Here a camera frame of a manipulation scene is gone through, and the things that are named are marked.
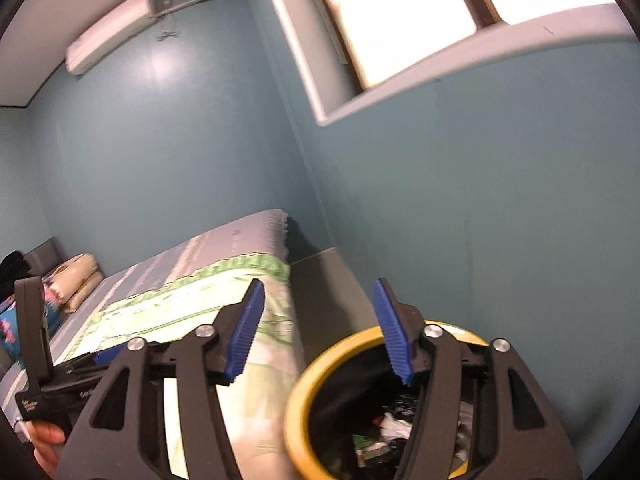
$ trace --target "silver bolt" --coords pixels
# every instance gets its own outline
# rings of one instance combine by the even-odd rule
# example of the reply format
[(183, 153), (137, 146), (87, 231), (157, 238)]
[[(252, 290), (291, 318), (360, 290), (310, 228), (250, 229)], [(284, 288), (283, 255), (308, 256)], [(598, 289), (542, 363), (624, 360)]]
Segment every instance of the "silver bolt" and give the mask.
[(422, 333), (427, 337), (439, 338), (442, 335), (442, 327), (439, 325), (427, 325), (422, 330)]
[(198, 337), (211, 337), (216, 333), (216, 329), (213, 325), (200, 325), (196, 329), (196, 336)]
[(127, 343), (127, 348), (129, 350), (142, 350), (145, 347), (145, 343), (146, 341), (141, 337), (135, 337)]
[(511, 350), (511, 344), (506, 339), (496, 339), (493, 345), (494, 349), (498, 352), (508, 352)]

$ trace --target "white wall-mounted air conditioner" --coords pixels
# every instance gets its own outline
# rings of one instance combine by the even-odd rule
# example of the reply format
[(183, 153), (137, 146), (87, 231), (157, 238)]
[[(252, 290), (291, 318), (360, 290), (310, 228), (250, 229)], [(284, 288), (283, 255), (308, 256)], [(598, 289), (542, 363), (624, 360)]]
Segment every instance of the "white wall-mounted air conditioner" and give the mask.
[(69, 45), (66, 69), (74, 75), (83, 74), (154, 20), (153, 0), (127, 0)]

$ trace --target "gray floor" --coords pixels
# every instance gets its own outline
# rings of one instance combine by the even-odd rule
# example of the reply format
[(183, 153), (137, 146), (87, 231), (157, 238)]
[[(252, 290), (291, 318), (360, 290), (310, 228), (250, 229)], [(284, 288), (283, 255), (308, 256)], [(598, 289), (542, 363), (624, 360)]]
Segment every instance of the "gray floor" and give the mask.
[(369, 298), (335, 248), (291, 266), (307, 364), (341, 339), (377, 325)]

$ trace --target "ceiling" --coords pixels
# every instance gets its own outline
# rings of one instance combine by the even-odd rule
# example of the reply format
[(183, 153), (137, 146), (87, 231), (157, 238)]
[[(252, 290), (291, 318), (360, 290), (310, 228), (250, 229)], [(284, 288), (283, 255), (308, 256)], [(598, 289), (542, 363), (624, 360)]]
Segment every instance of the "ceiling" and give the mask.
[(124, 0), (24, 0), (0, 38), (0, 106), (26, 106), (66, 48)]

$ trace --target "hand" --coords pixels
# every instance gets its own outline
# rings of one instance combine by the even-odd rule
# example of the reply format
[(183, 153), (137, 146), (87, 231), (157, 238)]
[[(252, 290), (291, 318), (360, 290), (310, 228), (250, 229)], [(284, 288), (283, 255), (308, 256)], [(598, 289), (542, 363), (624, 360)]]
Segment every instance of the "hand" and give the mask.
[(54, 446), (64, 444), (65, 434), (56, 425), (42, 420), (27, 422), (27, 431), (31, 437), (35, 451), (33, 455), (36, 462), (51, 478), (56, 474), (58, 466), (58, 454)]

